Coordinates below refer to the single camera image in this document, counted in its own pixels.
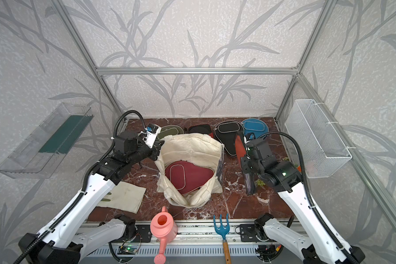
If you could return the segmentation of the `clear case red paddles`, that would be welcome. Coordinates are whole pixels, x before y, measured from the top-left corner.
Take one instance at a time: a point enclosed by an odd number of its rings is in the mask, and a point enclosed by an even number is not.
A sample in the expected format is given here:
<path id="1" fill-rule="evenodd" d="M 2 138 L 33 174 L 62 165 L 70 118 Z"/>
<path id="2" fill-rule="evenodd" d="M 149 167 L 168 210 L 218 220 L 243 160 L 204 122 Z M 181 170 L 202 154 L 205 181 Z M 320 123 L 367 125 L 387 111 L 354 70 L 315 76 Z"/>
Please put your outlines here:
<path id="1" fill-rule="evenodd" d="M 249 168 L 249 161 L 246 155 L 246 147 L 244 141 L 244 134 L 242 132 L 237 132 L 235 135 L 235 152 L 240 165 L 242 174 L 245 180 L 246 194 L 251 196 L 255 193 L 256 186 L 254 181 L 254 176 Z"/>

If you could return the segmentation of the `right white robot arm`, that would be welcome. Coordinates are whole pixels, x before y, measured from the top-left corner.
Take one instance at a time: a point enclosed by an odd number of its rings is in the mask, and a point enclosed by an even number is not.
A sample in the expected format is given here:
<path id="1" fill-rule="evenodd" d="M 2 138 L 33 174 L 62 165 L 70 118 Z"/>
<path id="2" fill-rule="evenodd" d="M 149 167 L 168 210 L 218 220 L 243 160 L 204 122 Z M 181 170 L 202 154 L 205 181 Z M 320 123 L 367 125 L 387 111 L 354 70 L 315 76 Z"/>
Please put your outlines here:
<path id="1" fill-rule="evenodd" d="M 279 162 L 266 140 L 271 133 L 255 137 L 253 133 L 235 135 L 235 150 L 245 182 L 250 191 L 256 188 L 255 178 L 272 188 L 293 211 L 304 228 L 301 235 L 281 224 L 271 214 L 255 221 L 262 239 L 272 239 L 286 247 L 305 264 L 360 264 L 363 251 L 350 245 L 330 223 L 310 192 L 303 154 L 298 142 L 287 133 L 298 154 L 299 166 L 290 161 Z"/>

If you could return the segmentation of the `beige canvas tote bag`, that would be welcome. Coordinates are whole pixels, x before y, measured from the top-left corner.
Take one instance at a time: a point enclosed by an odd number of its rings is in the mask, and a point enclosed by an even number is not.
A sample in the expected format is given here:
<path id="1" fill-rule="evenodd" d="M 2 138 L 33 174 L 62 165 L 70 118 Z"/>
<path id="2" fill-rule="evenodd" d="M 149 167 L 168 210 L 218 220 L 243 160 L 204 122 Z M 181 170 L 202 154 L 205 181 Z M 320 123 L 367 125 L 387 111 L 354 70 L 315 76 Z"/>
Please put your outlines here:
<path id="1" fill-rule="evenodd" d="M 192 133 L 183 135 L 169 135 L 164 137 L 164 144 L 155 161 L 159 170 L 157 192 L 173 206 L 198 208 L 205 205 L 212 194 L 221 194 L 222 168 L 224 159 L 224 145 L 209 135 Z M 177 161 L 190 162 L 198 167 L 209 168 L 212 177 L 203 186 L 191 194 L 182 195 L 166 176 L 165 169 Z"/>

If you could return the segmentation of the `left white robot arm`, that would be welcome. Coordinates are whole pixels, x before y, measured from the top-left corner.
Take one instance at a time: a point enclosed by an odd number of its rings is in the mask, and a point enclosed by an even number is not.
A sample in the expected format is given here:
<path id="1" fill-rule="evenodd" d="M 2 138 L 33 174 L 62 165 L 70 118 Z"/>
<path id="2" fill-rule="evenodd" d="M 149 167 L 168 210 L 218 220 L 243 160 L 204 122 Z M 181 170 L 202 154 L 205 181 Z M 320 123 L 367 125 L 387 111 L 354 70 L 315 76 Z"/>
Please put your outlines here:
<path id="1" fill-rule="evenodd" d="M 118 132 L 119 125 L 129 114 L 142 115 L 136 110 L 126 111 L 116 121 L 112 144 L 105 154 L 85 173 L 77 194 L 49 223 L 37 233 L 25 234 L 18 245 L 22 251 L 16 264 L 27 260 L 30 264 L 77 264 L 102 244 L 126 236 L 128 217 L 119 216 L 108 224 L 97 227 L 86 236 L 76 237 L 84 220 L 98 203 L 130 172 L 132 167 L 147 158 L 157 160 L 164 141 L 158 140 L 161 127 L 144 124 L 140 132 Z"/>

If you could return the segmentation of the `olive green paddle case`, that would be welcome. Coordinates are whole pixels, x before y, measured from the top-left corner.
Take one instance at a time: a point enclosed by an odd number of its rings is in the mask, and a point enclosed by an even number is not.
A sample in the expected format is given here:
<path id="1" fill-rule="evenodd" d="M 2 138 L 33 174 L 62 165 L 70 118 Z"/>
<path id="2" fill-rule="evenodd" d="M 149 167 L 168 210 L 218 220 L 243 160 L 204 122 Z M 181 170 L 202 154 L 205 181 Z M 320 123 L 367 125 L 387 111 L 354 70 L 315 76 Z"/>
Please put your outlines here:
<path id="1" fill-rule="evenodd" d="M 169 135 L 181 135 L 184 134 L 184 129 L 178 125 L 166 125 L 161 128 L 161 131 L 157 135 L 158 140 L 162 140 L 164 137 Z"/>

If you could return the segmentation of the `red black ping pong set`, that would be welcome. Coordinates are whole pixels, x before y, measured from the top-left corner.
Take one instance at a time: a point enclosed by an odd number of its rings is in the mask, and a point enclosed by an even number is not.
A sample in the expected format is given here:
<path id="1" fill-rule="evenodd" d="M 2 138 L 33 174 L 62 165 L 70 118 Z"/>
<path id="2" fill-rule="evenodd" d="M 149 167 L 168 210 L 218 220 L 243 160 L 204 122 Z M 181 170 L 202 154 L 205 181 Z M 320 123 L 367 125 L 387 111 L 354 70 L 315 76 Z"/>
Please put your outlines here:
<path id="1" fill-rule="evenodd" d="M 189 128 L 187 128 L 187 133 L 206 134 L 209 135 L 211 138 L 214 138 L 213 130 L 209 124 L 199 124 L 199 125 L 190 126 Z"/>

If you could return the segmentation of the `maroon paddle case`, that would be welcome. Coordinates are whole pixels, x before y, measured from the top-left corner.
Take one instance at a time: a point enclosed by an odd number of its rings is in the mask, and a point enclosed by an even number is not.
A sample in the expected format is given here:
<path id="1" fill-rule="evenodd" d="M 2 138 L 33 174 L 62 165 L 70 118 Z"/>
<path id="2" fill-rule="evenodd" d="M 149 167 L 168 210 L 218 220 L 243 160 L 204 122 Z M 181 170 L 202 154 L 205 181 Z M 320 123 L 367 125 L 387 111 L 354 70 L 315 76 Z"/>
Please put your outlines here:
<path id="1" fill-rule="evenodd" d="M 181 195 L 187 195 L 207 183 L 214 171 L 188 161 L 176 161 L 165 168 L 165 175 Z"/>

